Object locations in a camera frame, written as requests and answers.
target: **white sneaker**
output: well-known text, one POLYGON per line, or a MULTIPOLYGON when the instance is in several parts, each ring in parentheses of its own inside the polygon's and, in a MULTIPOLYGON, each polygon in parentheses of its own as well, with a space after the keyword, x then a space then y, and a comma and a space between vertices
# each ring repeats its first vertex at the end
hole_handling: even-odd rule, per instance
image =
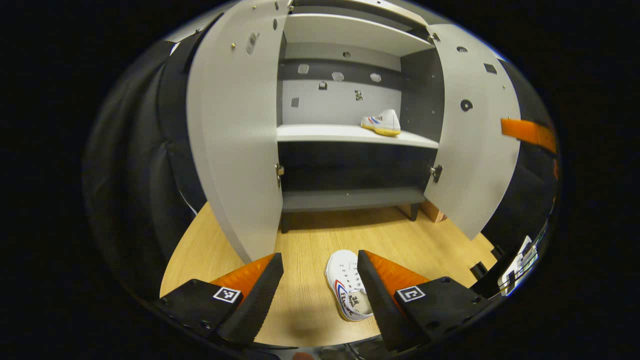
POLYGON ((373 315, 360 274, 358 256, 349 250, 338 250, 329 258, 324 271, 333 290, 342 317, 351 321, 365 320, 373 315))
POLYGON ((400 120, 393 109, 387 109, 375 117, 362 118, 360 126, 385 136, 395 136, 400 133, 400 120))

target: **cabinet leg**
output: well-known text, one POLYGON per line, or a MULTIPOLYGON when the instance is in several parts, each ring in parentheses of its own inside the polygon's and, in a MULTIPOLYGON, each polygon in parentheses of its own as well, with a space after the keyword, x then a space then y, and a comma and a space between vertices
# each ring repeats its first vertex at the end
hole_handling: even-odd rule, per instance
POLYGON ((286 234, 289 232, 289 221, 287 219, 287 215, 282 213, 282 221, 280 222, 280 232, 286 234))
POLYGON ((418 210, 420 209, 420 203, 411 204, 411 221, 415 221, 418 218, 418 210))

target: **open cabinet door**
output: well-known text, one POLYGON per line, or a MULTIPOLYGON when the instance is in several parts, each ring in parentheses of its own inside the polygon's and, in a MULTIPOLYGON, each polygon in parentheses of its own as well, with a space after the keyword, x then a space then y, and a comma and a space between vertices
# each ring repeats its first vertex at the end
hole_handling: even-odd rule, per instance
POLYGON ((502 200, 520 143, 502 135, 500 118, 520 118, 515 90, 493 51, 452 24, 428 26, 444 75, 444 122, 424 196, 472 240, 502 200))
POLYGON ((287 1, 240 1, 204 35, 189 73, 187 122, 196 170, 245 263, 273 252, 282 210, 276 81, 287 12, 287 1))

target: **cabinet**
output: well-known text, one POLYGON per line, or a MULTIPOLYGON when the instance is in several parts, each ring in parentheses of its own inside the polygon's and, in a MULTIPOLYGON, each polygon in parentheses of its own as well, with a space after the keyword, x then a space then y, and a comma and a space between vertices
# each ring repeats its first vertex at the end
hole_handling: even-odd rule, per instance
POLYGON ((424 25, 380 3, 367 6, 413 28, 243 0, 197 49, 187 90, 191 148, 243 261, 273 252, 281 213, 428 199, 473 238, 502 199, 519 144, 502 136, 500 118, 520 116, 502 65, 463 29, 424 25), (387 108, 399 116, 399 136, 359 126, 387 108))

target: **floor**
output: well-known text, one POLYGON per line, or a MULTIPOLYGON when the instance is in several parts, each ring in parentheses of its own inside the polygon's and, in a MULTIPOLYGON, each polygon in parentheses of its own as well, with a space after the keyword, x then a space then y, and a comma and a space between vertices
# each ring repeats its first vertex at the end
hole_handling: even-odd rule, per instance
MULTIPOLYGON (((348 322, 338 313, 324 270, 339 249, 369 250, 429 279, 449 276, 465 286, 475 283, 469 269, 478 261, 487 268, 495 264, 493 245, 482 234, 469 241, 449 219, 434 223, 420 211, 411 222, 407 214, 409 206, 292 214, 291 230, 276 237, 284 274, 255 341, 315 347, 380 333, 374 317, 348 322)), ((211 281, 242 264, 206 204, 176 248, 160 295, 192 278, 211 281)))

